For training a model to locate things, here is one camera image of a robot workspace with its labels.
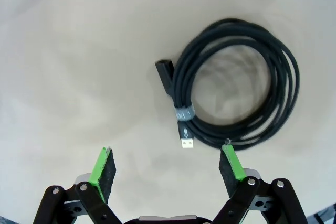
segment black cable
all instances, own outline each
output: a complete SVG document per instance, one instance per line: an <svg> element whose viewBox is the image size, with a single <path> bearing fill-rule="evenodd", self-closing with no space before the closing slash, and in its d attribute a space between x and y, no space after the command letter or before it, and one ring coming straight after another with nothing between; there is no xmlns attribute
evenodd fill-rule
<svg viewBox="0 0 336 224"><path fill-rule="evenodd" d="M197 115L189 121L179 122L179 128L187 129L188 136L215 148L231 143L235 150L243 150L269 139L283 126L293 110L300 85L299 68L293 54L265 28L241 19L227 18L211 24L193 39L182 52L175 69L170 60L156 62L174 107L188 108L192 105L192 85L201 65L214 53L237 45L254 48L263 56L269 68L270 88L262 105L237 123L212 125ZM268 120L267 127L255 133Z"/></svg>
<svg viewBox="0 0 336 224"><path fill-rule="evenodd" d="M335 213L335 215L334 215L334 221L332 222L333 224L336 224L336 213Z"/></svg>
<svg viewBox="0 0 336 224"><path fill-rule="evenodd" d="M318 224L324 224L324 221L321 219L321 217L318 214L314 214L314 218L318 222Z"/></svg>

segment white background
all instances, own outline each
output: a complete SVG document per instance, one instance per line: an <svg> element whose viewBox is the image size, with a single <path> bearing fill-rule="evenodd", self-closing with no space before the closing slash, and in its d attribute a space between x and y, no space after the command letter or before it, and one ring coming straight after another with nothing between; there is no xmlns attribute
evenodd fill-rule
<svg viewBox="0 0 336 224"><path fill-rule="evenodd" d="M0 215L32 223L44 190L69 188L111 146L109 206L140 215L214 218L228 199L219 151L181 149L154 62L174 62L205 26L239 17L296 57L297 105L272 139L238 153L265 181L289 179L310 215L336 200L336 0L0 0ZM224 50L197 75L196 112L232 122L267 89L261 56ZM260 221L251 213L246 223ZM79 223L90 223L88 218Z"/></svg>

